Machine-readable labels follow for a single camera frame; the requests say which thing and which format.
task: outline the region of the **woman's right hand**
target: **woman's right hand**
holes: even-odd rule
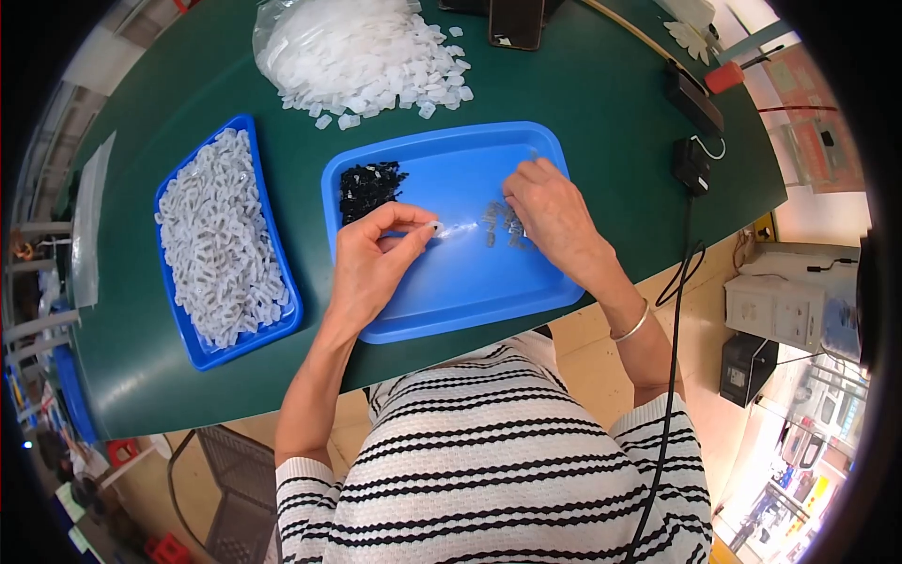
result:
[[[592,291],[608,265],[617,264],[613,247],[595,230],[579,188],[548,159],[521,162],[502,191],[527,237],[583,288]]]

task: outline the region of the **red stool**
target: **red stool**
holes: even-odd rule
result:
[[[106,454],[113,468],[119,468],[138,456],[138,443],[134,439],[115,439],[106,442]]]
[[[171,532],[162,541],[153,537],[148,539],[144,552],[157,564],[191,564],[191,553],[175,540]]]

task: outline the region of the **silver bangle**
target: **silver bangle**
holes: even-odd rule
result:
[[[614,338],[614,334],[612,331],[611,332],[611,340],[613,342],[619,343],[623,340],[626,340],[626,339],[632,337],[632,334],[635,333],[636,331],[638,331],[639,328],[642,327],[642,324],[645,323],[645,320],[649,318],[649,311],[651,311],[651,307],[649,306],[649,301],[646,300],[645,298],[642,298],[642,300],[645,302],[645,313],[642,314],[642,319],[639,320],[639,323],[636,324],[636,327],[632,328],[630,330],[630,332],[627,333],[626,335],[624,335],[623,337]]]

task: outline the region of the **wooden stick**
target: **wooden stick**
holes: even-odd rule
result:
[[[680,63],[680,61],[677,60],[676,57],[674,57],[673,55],[668,53],[663,47],[658,45],[658,43],[655,42],[655,40],[648,37],[648,35],[646,35],[641,29],[639,29],[632,23],[627,22],[625,19],[623,19],[623,16],[621,16],[620,14],[617,14],[611,8],[607,7],[606,5],[603,5],[599,2],[597,2],[597,0],[583,0],[583,2],[586,3],[587,5],[590,5],[592,8],[598,10],[602,14],[608,16],[612,20],[614,20],[616,23],[618,23],[620,25],[620,27],[622,27],[626,31],[628,31],[628,32],[632,33],[633,35],[635,35],[636,37],[638,37],[643,43],[648,45],[655,53],[657,53],[661,57],[664,57],[664,59],[674,61],[674,63],[676,64],[676,67],[678,69],[680,69],[684,74],[686,74],[686,76],[688,78],[690,78],[695,83],[696,86],[698,86],[700,89],[702,89],[702,92],[704,93],[704,95],[706,97],[711,96],[711,94],[708,92],[708,89],[704,87],[704,83],[702,83],[696,77],[694,77],[692,75],[692,73],[689,72],[689,70],[686,67],[684,67],[682,65],[682,63]]]

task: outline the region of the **woman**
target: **woman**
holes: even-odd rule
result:
[[[348,356],[424,252],[424,224],[437,219],[386,204],[338,233],[332,299],[282,403],[275,457],[286,561],[624,560],[658,462],[670,342],[577,187],[549,161],[521,163],[502,189],[548,260],[598,300],[635,409],[605,432],[567,393],[551,339],[524,333],[373,386],[373,429],[336,480],[326,445]],[[407,235],[382,237],[388,230]],[[636,561],[695,564],[711,546],[678,371],[676,392]]]

